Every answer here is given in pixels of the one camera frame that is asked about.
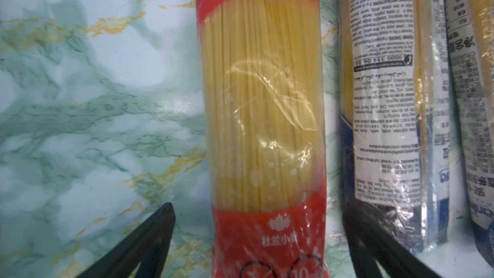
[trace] white lotus logo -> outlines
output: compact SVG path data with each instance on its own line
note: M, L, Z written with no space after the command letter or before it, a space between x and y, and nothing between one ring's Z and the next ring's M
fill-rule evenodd
M290 218L283 218L281 215L278 215L275 219L269 220L269 227L272 230L283 231L284 229L290 226Z

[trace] wrinkled plastic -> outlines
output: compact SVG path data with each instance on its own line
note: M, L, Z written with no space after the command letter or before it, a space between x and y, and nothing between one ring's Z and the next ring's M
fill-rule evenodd
M328 277L319 0L196 6L213 277Z
M340 0L344 195L412 253L446 242L443 0Z
M446 11L475 241L494 266L494 0L446 0Z

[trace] red spaghetti package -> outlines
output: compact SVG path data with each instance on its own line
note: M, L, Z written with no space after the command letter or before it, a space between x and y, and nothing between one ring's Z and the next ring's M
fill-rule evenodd
M214 278L329 278L319 0L196 0Z

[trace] plastic wrap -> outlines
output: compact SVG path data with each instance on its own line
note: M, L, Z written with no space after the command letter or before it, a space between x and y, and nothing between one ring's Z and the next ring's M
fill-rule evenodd
M466 165L474 235L494 265L494 0L445 0L449 57Z
M344 190L412 253L446 241L444 0L340 0Z
M213 277L328 277L319 0L196 0Z

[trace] spaghetti package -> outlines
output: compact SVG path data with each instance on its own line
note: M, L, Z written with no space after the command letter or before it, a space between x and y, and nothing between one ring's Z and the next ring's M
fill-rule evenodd
M494 0L446 0L446 14L475 241L494 266Z
M319 0L196 0L213 277L328 277Z
M344 189L412 253L447 238L444 0L340 0Z

